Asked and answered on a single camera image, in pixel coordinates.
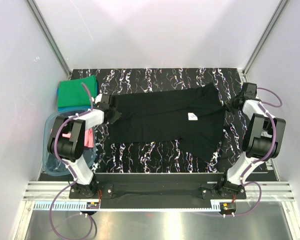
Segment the black t shirt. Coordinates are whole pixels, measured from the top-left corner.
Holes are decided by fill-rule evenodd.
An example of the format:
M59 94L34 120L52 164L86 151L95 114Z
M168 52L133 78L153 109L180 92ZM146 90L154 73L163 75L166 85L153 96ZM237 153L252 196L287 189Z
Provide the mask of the black t shirt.
M112 144L177 140L180 150L209 161L224 135L226 110L213 83L116 95L114 106L121 116L108 127Z

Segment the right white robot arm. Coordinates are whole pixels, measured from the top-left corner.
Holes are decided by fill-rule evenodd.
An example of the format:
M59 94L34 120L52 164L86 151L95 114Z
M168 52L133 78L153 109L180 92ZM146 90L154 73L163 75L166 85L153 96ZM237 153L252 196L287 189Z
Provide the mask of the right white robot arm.
M239 192L248 176L281 150L286 121L272 115L260 99L243 99L236 108L250 119L242 142L242 154L217 183L218 195L229 198Z

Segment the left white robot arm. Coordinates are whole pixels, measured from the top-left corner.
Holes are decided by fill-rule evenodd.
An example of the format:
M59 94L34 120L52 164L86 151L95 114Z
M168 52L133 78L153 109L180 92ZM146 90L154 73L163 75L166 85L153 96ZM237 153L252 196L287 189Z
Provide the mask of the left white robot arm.
M92 109L71 116L57 116L49 135L47 151L65 165L87 198L98 193L98 186L92 182L94 174L84 158L85 132L105 123L113 124L121 117L114 101L112 96L103 95Z

